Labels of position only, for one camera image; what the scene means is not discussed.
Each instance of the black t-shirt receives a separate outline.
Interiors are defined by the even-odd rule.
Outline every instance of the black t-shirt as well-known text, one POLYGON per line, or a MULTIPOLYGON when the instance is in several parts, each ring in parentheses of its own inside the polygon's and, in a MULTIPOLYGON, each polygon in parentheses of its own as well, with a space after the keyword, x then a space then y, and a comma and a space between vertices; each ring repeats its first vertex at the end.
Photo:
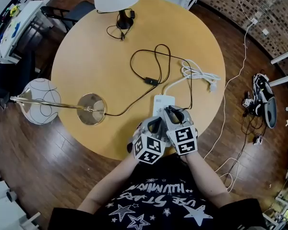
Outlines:
POLYGON ((247 229, 265 227, 256 199, 217 209, 198 191, 177 155, 153 165, 139 163, 128 182, 94 215, 55 208, 52 229, 247 229))

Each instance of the lamp disc base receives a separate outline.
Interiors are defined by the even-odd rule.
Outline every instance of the lamp disc base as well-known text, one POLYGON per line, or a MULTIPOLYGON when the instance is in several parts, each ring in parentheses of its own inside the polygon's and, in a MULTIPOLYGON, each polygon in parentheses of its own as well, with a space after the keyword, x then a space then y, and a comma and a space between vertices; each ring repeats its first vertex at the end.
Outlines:
POLYGON ((95 110, 102 112, 89 112, 78 109, 77 114, 79 119, 86 125, 99 124, 105 117, 106 104, 104 100, 97 94, 89 93, 81 97, 78 105, 84 107, 92 107, 95 110))

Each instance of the wall outlet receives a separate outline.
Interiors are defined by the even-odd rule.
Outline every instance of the wall outlet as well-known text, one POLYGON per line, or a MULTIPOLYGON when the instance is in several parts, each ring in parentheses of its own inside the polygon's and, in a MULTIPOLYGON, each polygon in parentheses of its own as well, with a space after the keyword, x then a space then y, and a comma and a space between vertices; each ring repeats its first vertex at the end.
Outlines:
POLYGON ((253 22, 254 25, 256 25, 258 22, 258 20, 256 20, 255 18, 252 18, 251 21, 253 22))
POLYGON ((263 33, 267 36, 269 34, 269 31, 267 29, 263 29, 263 33))

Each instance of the person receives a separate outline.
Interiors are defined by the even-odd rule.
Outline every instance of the person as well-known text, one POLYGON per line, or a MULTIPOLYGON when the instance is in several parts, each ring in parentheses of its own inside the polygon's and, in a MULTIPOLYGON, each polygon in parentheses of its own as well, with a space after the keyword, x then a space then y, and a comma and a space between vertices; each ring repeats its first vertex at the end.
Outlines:
POLYGON ((77 210, 54 208, 53 229, 264 229, 257 199, 233 202, 195 151, 150 165, 133 152, 103 178, 77 210))

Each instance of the white plug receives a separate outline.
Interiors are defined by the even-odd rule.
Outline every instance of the white plug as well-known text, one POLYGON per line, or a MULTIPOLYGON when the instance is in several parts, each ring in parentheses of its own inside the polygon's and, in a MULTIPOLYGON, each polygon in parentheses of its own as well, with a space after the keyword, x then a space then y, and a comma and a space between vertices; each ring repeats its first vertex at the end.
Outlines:
POLYGON ((214 92, 216 91, 216 89, 217 89, 216 81, 214 81, 210 84, 210 92, 214 92))

